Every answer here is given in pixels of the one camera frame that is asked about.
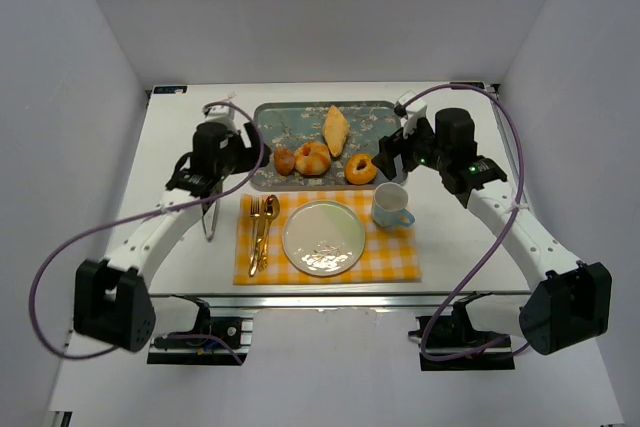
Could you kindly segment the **small brown bread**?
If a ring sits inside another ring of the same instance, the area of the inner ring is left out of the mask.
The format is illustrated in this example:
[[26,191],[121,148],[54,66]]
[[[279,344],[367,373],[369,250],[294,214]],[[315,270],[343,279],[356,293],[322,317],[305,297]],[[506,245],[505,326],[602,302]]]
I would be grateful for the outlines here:
[[290,175],[295,169],[295,156],[293,152],[284,147],[278,146],[273,154],[274,167],[282,176]]

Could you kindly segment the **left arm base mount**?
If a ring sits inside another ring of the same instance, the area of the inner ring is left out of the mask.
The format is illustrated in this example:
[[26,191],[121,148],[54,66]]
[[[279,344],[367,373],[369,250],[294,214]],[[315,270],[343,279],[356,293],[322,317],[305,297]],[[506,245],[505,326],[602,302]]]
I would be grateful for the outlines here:
[[240,366],[246,360],[253,317],[204,298],[160,297],[147,353],[149,365]]

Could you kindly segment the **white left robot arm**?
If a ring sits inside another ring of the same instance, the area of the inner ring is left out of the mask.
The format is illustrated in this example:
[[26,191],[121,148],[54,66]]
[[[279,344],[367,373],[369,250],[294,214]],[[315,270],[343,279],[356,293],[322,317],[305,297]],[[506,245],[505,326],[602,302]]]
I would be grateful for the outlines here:
[[194,225],[215,213],[224,180],[264,166],[270,154],[254,124],[243,132],[228,122],[206,121],[192,137],[192,148],[176,162],[158,205],[100,261],[76,270],[73,328],[111,346],[140,351],[155,337],[203,339],[209,314],[193,296],[152,298],[148,288],[159,267]]

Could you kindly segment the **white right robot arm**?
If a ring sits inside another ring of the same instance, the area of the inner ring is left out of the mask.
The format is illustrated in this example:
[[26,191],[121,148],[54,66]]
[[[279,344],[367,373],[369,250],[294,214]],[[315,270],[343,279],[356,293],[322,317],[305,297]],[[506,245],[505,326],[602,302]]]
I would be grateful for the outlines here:
[[522,272],[530,295],[475,294],[454,303],[451,322],[464,344],[481,332],[525,339],[549,355],[608,329],[612,277],[563,247],[524,206],[516,203],[506,173],[477,152],[475,124],[460,108],[429,122],[413,116],[411,132],[398,129],[379,141],[373,163],[387,178],[419,166],[438,172],[444,188],[495,236]]

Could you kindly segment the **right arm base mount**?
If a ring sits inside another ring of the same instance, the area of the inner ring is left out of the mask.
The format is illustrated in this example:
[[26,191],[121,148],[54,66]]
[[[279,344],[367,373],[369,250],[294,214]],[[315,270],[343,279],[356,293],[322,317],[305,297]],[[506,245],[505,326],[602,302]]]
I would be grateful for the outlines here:
[[[475,293],[465,296],[452,304],[448,313],[443,313],[434,323],[426,341],[426,350],[434,356],[444,356],[472,349],[494,341],[500,337],[491,331],[477,331],[471,327],[463,308],[472,300],[486,297]],[[419,354],[422,372],[463,372],[463,371],[510,371],[515,369],[512,343],[506,337],[493,348],[481,353],[434,362]]]

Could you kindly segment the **silver metal tongs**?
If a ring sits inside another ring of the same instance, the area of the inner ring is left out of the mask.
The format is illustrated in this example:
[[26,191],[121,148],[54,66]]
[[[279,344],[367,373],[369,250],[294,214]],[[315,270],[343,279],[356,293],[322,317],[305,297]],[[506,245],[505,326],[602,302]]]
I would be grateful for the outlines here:
[[223,191],[224,178],[219,177],[209,182],[198,194],[199,198],[208,201],[201,204],[201,225],[207,242],[213,240],[219,215],[219,198]]

